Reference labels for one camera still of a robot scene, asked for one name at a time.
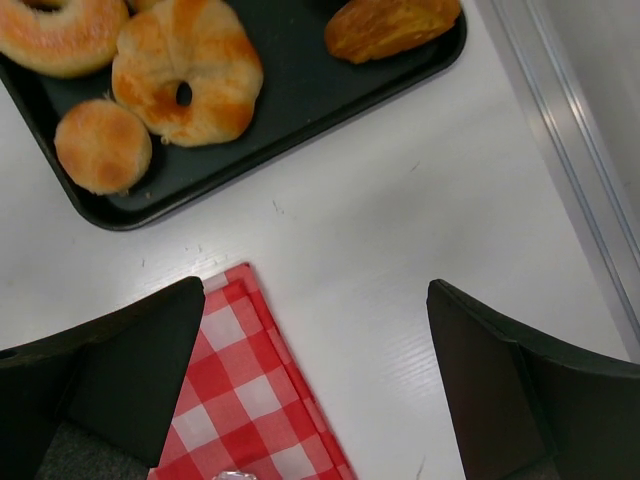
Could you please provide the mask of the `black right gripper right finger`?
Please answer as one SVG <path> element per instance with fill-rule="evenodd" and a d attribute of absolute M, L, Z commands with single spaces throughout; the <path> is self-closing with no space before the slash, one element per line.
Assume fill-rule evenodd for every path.
<path fill-rule="evenodd" d="M 509 318 L 444 280 L 427 311 L 468 479 L 636 479 L 639 367 Z"/>

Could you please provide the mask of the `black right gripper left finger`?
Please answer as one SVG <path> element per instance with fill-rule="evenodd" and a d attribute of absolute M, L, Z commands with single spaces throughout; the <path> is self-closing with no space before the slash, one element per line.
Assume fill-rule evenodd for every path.
<path fill-rule="evenodd" d="M 197 277 L 1 352 L 4 479 L 144 479 L 158 466 L 204 310 Z"/>

